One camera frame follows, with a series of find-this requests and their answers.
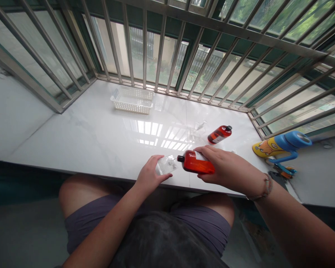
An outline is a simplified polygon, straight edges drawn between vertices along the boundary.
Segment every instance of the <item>shorts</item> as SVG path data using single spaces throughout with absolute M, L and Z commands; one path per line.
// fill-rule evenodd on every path
M 106 195 L 84 205 L 68 216 L 64 223 L 68 233 L 69 254 L 72 254 L 120 199 L 121 196 L 118 195 Z M 147 210 L 140 208 L 137 215 L 146 212 Z M 222 256 L 231 226 L 219 213 L 199 205 L 182 204 L 170 212 L 170 215 L 184 222 L 212 252 L 219 257 Z

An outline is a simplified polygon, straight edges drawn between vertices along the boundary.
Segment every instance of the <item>yellow cup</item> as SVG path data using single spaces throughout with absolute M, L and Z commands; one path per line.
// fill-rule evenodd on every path
M 285 153 L 281 147 L 275 142 L 274 137 L 264 140 L 261 143 L 256 143 L 252 146 L 253 151 L 260 157 L 270 157 L 277 154 Z

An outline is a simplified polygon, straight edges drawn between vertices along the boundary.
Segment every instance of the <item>white plastic basket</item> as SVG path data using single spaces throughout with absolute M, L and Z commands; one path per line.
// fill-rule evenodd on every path
M 149 114 L 153 107 L 154 92 L 133 87 L 120 86 L 111 96 L 117 110 Z

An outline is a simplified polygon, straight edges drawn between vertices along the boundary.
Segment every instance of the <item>bracelet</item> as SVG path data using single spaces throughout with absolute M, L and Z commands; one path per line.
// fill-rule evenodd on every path
M 265 180 L 265 192 L 262 194 L 262 195 L 259 195 L 259 196 L 255 196 L 255 197 L 247 197 L 248 200 L 251 200 L 251 201 L 260 201 L 264 198 L 266 198 L 272 191 L 272 188 L 273 188 L 273 180 L 272 178 L 267 174 L 265 173 L 265 175 L 267 176 L 264 180 Z

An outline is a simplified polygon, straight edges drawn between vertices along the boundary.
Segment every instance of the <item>glass bottle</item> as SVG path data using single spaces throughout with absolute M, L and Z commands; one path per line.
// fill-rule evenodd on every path
M 213 174 L 215 167 L 207 160 L 200 152 L 187 150 L 183 156 L 178 156 L 177 161 L 182 163 L 182 168 L 185 171 L 197 174 Z
M 231 126 L 220 126 L 214 132 L 212 132 L 208 137 L 208 141 L 212 144 L 219 143 L 220 141 L 224 140 L 225 138 L 231 136 L 232 134 L 232 127 Z

